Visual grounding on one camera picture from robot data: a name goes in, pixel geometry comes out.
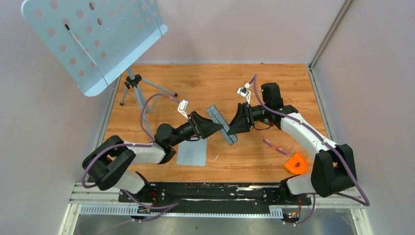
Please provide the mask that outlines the grey glasses case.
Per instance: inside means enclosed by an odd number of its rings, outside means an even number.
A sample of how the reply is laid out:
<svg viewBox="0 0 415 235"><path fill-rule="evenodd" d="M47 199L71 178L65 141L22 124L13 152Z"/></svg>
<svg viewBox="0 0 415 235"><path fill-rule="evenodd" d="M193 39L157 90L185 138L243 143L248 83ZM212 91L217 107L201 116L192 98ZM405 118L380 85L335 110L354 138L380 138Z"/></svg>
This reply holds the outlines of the grey glasses case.
<svg viewBox="0 0 415 235"><path fill-rule="evenodd" d="M221 124L223 126L223 128L219 132L224 137L228 145L235 144L238 141L238 138L236 135L230 135L228 133L230 125L228 124L224 116L220 113L219 109L215 105L211 105L209 108L207 108L206 112L214 123Z"/></svg>

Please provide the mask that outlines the light blue cleaning cloth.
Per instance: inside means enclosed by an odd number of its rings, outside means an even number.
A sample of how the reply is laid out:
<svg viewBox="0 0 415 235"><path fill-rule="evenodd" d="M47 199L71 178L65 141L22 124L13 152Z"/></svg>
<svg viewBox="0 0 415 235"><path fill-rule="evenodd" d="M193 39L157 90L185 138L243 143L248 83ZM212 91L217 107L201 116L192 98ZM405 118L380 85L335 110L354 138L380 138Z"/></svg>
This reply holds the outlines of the light blue cleaning cloth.
<svg viewBox="0 0 415 235"><path fill-rule="evenodd" d="M184 141L179 144L178 165L205 166L207 158L207 140Z"/></svg>

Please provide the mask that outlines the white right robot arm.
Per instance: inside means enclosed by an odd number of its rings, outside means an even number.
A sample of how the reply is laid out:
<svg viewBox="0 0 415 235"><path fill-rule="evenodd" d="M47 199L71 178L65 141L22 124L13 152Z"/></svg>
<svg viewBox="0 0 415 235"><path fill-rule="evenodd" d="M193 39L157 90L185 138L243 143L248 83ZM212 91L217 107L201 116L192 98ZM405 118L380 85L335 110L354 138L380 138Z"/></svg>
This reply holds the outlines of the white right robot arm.
<svg viewBox="0 0 415 235"><path fill-rule="evenodd" d="M268 120L293 137L313 157L311 174L286 178L280 182L279 197L285 204L298 200L300 194L316 193L328 197L355 185L353 151L347 144L338 145L311 127L291 105L284 105L277 83L261 85L262 104L239 103L230 122L228 134L249 132L256 121Z"/></svg>

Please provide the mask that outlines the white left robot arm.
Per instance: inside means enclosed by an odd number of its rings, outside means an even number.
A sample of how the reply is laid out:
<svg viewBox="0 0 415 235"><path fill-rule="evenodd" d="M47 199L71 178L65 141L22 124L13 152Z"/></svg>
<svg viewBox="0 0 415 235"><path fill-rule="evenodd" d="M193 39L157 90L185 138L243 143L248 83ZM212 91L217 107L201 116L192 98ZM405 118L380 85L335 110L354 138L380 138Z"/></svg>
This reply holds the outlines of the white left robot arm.
<svg viewBox="0 0 415 235"><path fill-rule="evenodd" d="M176 154L174 146L191 138L206 139L221 129L222 124L194 111L177 128L161 124L150 144L131 143L117 135L111 136L83 160L82 168L100 190L118 188L131 193L136 201L145 202L150 196L150 184L140 173L128 170L131 164L167 163Z"/></svg>

